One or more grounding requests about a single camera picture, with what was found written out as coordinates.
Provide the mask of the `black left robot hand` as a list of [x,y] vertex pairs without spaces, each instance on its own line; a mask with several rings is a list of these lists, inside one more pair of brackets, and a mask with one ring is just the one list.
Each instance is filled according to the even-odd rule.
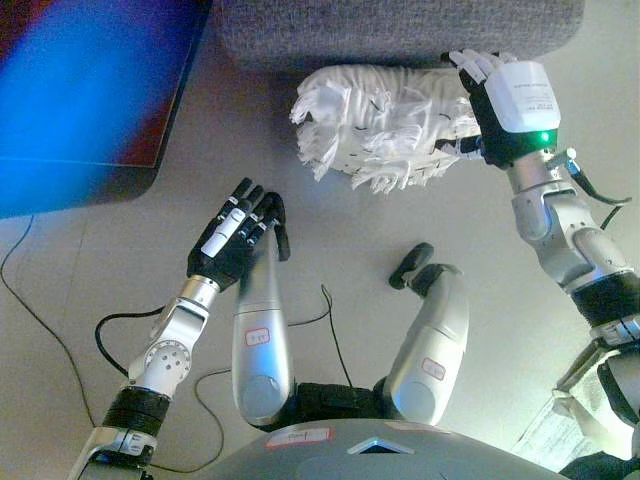
[[284,225],[282,197],[244,178],[191,249],[186,275],[207,278],[220,291],[226,290],[247,271],[254,250],[265,234]]

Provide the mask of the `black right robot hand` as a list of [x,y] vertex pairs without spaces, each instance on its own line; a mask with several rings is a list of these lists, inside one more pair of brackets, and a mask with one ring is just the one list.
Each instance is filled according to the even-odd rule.
[[556,149],[561,113],[542,64],[520,61],[507,52],[472,49],[453,50],[445,57],[469,94],[480,133],[439,139],[437,150],[460,158],[483,158],[506,170],[528,154]]

